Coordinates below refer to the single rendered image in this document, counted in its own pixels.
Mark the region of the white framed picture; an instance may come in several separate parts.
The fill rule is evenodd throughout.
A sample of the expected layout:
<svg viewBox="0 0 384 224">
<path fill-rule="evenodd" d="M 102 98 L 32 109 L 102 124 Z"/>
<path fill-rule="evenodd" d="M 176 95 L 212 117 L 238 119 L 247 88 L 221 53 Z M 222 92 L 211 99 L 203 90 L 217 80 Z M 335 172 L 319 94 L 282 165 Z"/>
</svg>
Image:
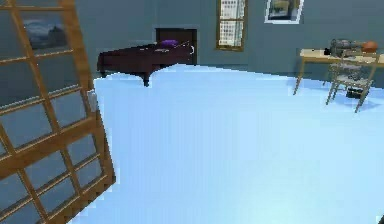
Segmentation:
<svg viewBox="0 0 384 224">
<path fill-rule="evenodd" d="M 267 0 L 266 24 L 296 25 L 300 23 L 304 0 Z"/>
</svg>

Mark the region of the black box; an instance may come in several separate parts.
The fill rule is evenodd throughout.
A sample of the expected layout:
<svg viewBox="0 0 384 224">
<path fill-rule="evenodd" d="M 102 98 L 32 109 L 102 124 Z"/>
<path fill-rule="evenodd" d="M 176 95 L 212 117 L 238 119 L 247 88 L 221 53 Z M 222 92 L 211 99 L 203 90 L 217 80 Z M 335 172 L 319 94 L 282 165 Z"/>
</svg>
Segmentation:
<svg viewBox="0 0 384 224">
<path fill-rule="evenodd" d="M 360 99 L 362 96 L 362 89 L 355 89 L 355 88 L 348 88 L 346 97 L 347 98 L 353 98 L 353 99 Z"/>
</svg>

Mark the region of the wooden glass pane door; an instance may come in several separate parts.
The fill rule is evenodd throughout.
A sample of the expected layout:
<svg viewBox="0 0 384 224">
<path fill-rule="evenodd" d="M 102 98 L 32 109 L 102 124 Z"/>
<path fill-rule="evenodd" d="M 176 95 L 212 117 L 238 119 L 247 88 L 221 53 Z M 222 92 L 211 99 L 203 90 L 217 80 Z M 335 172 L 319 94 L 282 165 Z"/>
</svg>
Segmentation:
<svg viewBox="0 0 384 224">
<path fill-rule="evenodd" d="M 67 224 L 114 184 L 92 89 L 75 0 L 0 0 L 0 224 Z"/>
</svg>

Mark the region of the light wooden table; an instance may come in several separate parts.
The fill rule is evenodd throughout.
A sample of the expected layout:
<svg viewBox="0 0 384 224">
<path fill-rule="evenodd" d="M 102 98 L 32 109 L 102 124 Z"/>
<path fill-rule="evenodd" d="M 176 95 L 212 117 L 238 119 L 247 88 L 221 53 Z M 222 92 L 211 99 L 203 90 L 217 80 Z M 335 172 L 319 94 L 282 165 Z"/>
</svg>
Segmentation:
<svg viewBox="0 0 384 224">
<path fill-rule="evenodd" d="M 297 90 L 300 86 L 301 80 L 304 76 L 305 65 L 307 63 L 325 63 L 325 64 L 334 64 L 341 61 L 341 58 L 334 57 L 330 55 L 325 55 L 323 49 L 302 49 L 299 56 L 301 57 L 300 70 L 297 73 L 297 79 L 293 94 L 297 93 Z M 369 66 L 372 66 L 375 62 L 375 58 L 364 54 L 363 56 L 356 56 L 355 58 L 348 58 L 348 62 L 355 62 L 357 64 L 366 63 Z"/>
</svg>

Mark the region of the wooden framed window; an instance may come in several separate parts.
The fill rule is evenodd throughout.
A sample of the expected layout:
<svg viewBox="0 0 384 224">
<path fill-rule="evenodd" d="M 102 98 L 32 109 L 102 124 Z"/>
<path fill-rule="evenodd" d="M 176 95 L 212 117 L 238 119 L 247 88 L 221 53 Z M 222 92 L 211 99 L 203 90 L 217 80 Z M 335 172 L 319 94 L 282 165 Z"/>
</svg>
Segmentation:
<svg viewBox="0 0 384 224">
<path fill-rule="evenodd" d="M 242 51 L 247 0 L 218 0 L 216 48 Z"/>
</svg>

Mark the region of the wooden chair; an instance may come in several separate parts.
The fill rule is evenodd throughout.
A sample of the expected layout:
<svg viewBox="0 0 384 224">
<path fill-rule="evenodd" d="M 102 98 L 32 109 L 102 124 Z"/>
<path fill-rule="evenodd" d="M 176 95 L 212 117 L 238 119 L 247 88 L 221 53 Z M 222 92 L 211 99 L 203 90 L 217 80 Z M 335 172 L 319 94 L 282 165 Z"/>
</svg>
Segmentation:
<svg viewBox="0 0 384 224">
<path fill-rule="evenodd" d="M 359 101 L 355 108 L 355 113 L 357 113 L 374 82 L 373 77 L 379 64 L 379 59 L 380 55 L 377 53 L 344 50 L 340 61 L 336 63 L 326 104 L 335 99 L 341 85 L 344 85 L 346 89 L 361 89 Z"/>
</svg>

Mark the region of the orange ball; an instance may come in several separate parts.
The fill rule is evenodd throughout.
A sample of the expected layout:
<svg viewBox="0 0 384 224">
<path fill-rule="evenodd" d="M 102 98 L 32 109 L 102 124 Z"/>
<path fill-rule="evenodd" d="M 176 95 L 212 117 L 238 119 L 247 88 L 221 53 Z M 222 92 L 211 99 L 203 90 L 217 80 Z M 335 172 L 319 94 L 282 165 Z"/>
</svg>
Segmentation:
<svg viewBox="0 0 384 224">
<path fill-rule="evenodd" d="M 375 53 L 378 45 L 374 41 L 367 41 L 362 44 L 362 51 L 367 53 Z"/>
</svg>

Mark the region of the grey metal appliance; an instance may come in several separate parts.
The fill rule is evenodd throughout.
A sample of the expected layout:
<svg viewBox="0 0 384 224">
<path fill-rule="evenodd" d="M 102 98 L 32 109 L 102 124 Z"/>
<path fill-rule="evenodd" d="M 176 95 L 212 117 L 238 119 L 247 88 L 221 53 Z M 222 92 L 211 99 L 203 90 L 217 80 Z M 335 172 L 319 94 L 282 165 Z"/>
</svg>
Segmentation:
<svg viewBox="0 0 384 224">
<path fill-rule="evenodd" d="M 344 51 L 357 50 L 362 45 L 361 42 L 349 39 L 332 39 L 330 42 L 330 55 L 341 57 Z"/>
</svg>

